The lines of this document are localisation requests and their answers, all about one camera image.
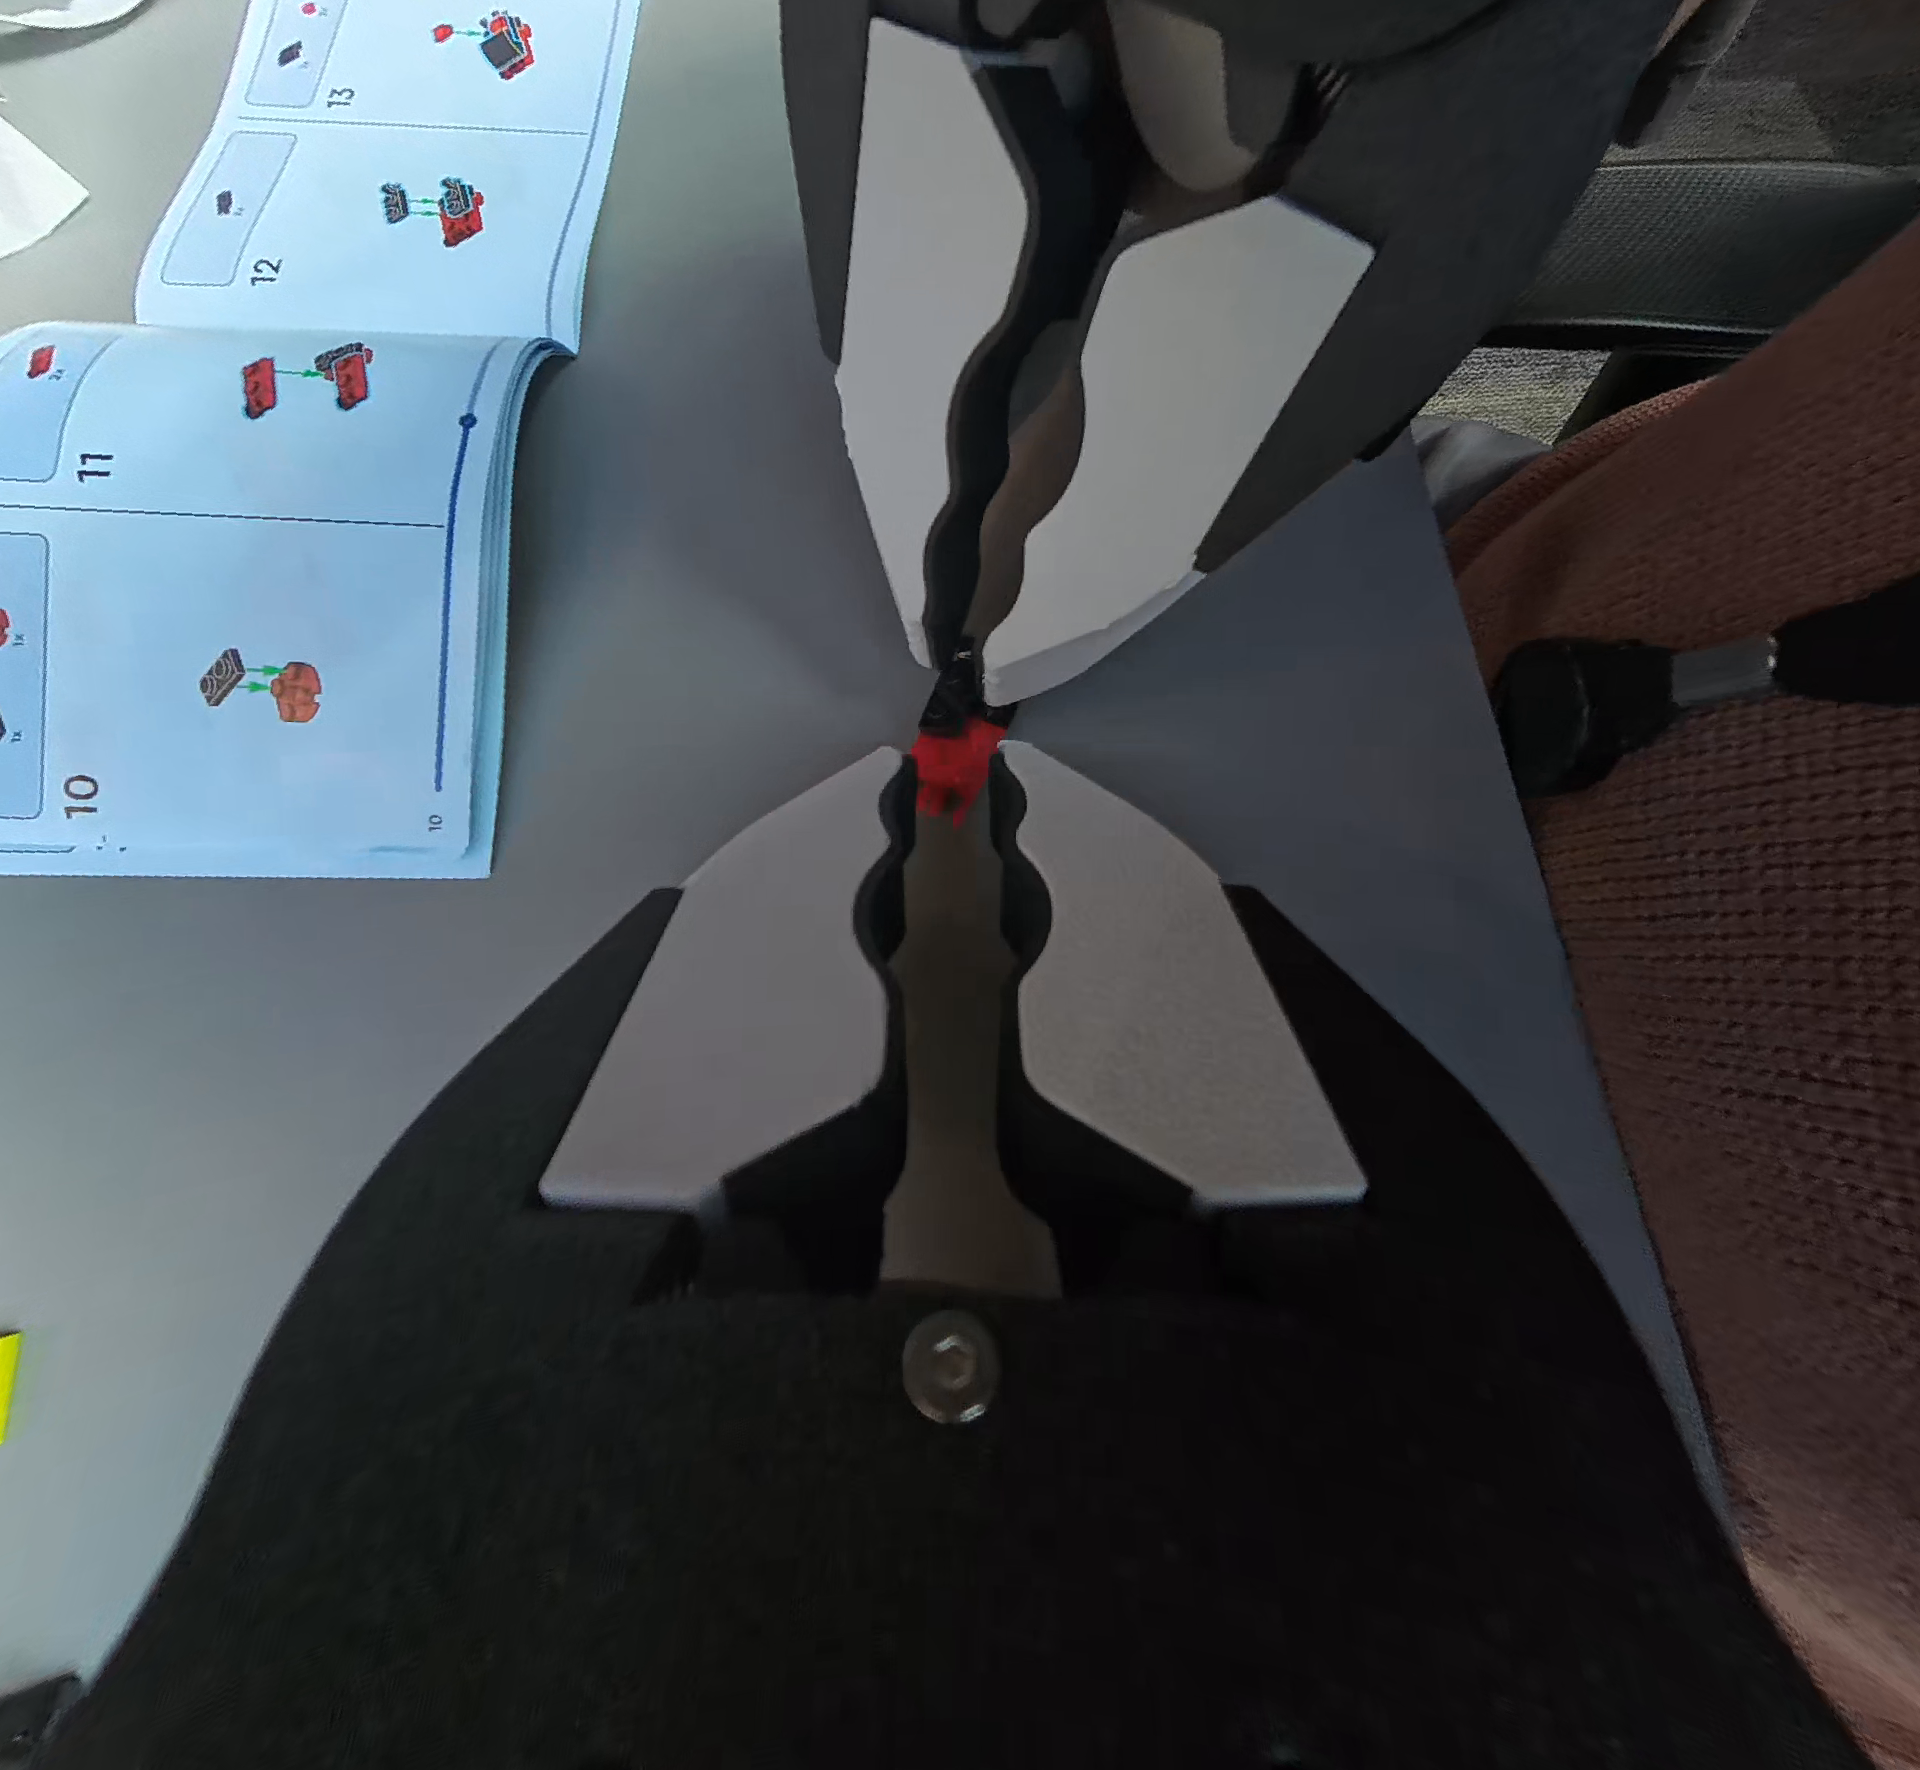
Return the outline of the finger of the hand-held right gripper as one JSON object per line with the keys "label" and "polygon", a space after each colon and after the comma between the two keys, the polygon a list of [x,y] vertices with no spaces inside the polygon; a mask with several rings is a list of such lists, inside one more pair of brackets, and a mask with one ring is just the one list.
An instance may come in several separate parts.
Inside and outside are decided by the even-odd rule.
{"label": "finger of the hand-held right gripper", "polygon": [[985,702],[1084,674],[1199,586],[1212,519],[1373,260],[1280,196],[1118,251],[1078,355],[1075,460],[982,645]]}
{"label": "finger of the hand-held right gripper", "polygon": [[836,385],[906,647],[967,632],[1012,396],[1089,276],[1089,156],[1044,68],[872,20]]}

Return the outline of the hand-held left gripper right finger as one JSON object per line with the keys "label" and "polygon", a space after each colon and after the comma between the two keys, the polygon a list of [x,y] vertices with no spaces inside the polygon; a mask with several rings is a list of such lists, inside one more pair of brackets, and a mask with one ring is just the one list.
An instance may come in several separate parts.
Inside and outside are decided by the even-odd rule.
{"label": "hand-held left gripper right finger", "polygon": [[1014,1000],[1040,1101],[1202,1212],[1362,1201],[1366,1172],[1217,872],[1040,747],[998,755],[1014,858],[1045,903]]}

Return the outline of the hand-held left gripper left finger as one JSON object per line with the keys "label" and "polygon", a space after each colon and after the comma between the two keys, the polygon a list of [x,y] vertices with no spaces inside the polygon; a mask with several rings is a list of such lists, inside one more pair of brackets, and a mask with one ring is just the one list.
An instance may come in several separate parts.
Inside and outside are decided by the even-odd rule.
{"label": "hand-held left gripper left finger", "polygon": [[856,893],[892,849],[881,747],[692,870],[540,1177],[568,1210],[707,1214],[876,1089],[886,998]]}

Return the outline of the red toy brick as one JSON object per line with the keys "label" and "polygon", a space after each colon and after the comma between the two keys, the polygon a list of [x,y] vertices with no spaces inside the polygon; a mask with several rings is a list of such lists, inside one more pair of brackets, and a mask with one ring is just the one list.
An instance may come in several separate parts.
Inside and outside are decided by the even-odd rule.
{"label": "red toy brick", "polygon": [[958,727],[921,727],[908,751],[916,813],[964,825],[987,790],[1005,734],[1006,727],[989,718],[967,718]]}

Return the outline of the grey desk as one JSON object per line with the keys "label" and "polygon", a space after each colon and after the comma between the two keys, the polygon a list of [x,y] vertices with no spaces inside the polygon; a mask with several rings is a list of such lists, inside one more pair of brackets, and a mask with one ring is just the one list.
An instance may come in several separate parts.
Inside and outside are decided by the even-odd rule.
{"label": "grey desk", "polygon": [[813,342],[774,0],[653,0],[586,355],[519,445],[488,881],[4,884],[4,1690],[47,1765],[1574,1760],[1644,1669],[1711,1449],[1572,1019],[1413,460],[1350,470],[1093,686],[1171,816],[1422,1036],[1653,1351],[1625,1421],[1231,1300],[989,1296],[1006,1386],[919,1419],[934,1294],[668,1294],[673,1227],[536,1175],[671,878],[905,734]]}

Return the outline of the person's light grey trousers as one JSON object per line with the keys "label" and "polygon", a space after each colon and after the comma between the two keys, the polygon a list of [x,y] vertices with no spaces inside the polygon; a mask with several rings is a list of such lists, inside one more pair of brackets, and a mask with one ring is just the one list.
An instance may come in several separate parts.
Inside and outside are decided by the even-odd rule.
{"label": "person's light grey trousers", "polygon": [[1411,420],[1408,436],[1442,535],[1510,477],[1549,455],[1546,442],[1480,418],[1421,413]]}

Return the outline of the black mesh office chair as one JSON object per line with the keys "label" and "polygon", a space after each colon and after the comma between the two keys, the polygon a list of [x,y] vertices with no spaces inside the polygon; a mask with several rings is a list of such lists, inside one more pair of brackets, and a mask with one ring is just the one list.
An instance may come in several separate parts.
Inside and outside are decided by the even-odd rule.
{"label": "black mesh office chair", "polygon": [[1763,342],[1915,218],[1918,0],[1699,0],[1485,342]]}

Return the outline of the black knob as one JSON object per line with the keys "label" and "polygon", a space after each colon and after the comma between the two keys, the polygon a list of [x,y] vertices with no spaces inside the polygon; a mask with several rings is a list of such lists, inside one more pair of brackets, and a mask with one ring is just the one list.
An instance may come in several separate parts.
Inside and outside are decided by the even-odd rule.
{"label": "black knob", "polygon": [[1915,707],[1915,579],[1694,650],[1638,639],[1535,639],[1502,661],[1491,686],[1523,799],[1586,791],[1676,724],[1773,697]]}

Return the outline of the person's brown knitted sweater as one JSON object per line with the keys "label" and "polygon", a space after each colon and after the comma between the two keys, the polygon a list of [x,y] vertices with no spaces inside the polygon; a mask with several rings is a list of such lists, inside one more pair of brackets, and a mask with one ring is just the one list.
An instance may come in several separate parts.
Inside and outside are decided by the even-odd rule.
{"label": "person's brown knitted sweater", "polygon": [[[1915,577],[1908,227],[1711,382],[1448,532],[1485,678],[1699,652]],[[1679,718],[1529,812],[1747,1573],[1874,1765],[1915,1765],[1915,688]]]}

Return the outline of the open building instruction booklet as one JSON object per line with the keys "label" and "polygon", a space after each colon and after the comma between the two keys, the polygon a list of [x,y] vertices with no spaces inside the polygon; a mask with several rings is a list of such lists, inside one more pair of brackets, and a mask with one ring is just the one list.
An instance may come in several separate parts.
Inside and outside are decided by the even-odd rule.
{"label": "open building instruction booklet", "polygon": [[491,872],[639,7],[250,0],[132,323],[4,337],[4,877]]}

